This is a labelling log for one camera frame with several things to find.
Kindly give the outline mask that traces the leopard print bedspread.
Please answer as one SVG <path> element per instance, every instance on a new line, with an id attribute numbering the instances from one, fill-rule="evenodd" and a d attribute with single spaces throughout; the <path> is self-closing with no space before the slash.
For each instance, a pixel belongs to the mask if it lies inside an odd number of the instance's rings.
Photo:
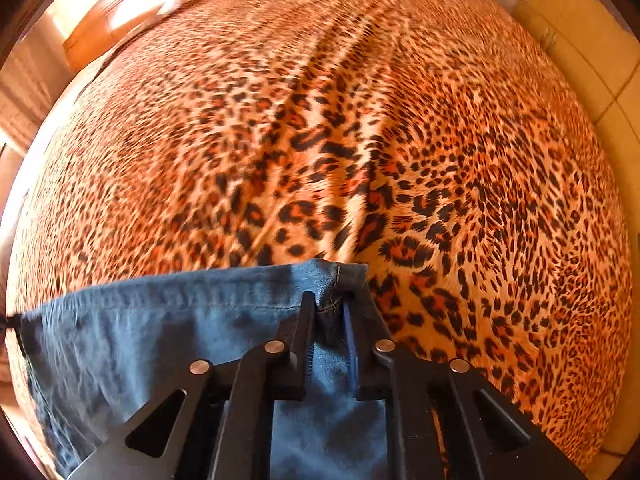
<path id="1" fill-rule="evenodd" d="M 145 276 L 362 263 L 390 336 L 468 360 L 577 466 L 622 388 L 614 172 L 491 0 L 194 0 L 113 55 L 20 214 L 19 317 Z"/>

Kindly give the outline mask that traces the beige wooden wardrobe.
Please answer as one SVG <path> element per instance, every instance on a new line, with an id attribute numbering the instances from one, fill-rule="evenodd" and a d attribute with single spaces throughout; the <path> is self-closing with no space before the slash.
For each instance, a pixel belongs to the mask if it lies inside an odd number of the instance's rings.
<path id="1" fill-rule="evenodd" d="M 585 105 L 620 189 L 631 253 L 639 253 L 639 40 L 611 0 L 516 0 Z"/>

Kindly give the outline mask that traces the wooden headboard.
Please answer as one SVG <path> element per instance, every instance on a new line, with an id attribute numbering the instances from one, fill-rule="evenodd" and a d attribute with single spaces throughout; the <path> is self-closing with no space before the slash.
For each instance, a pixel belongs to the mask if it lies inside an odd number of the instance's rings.
<path id="1" fill-rule="evenodd" d="M 68 65 L 78 72 L 175 1 L 96 0 L 63 42 Z"/>

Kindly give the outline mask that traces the blue denim pants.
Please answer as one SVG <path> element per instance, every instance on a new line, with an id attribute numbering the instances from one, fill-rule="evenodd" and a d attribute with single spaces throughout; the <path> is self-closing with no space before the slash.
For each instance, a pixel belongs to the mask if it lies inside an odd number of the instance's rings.
<path id="1" fill-rule="evenodd" d="M 72 292 L 25 312 L 18 353 L 56 471 L 68 476 L 193 361 L 222 364 L 277 333 L 305 292 L 317 301 L 306 398 L 276 408 L 276 479 L 383 479 L 381 402 L 348 381 L 343 301 L 368 300 L 362 263 L 314 259 L 280 266 L 145 276 Z"/>

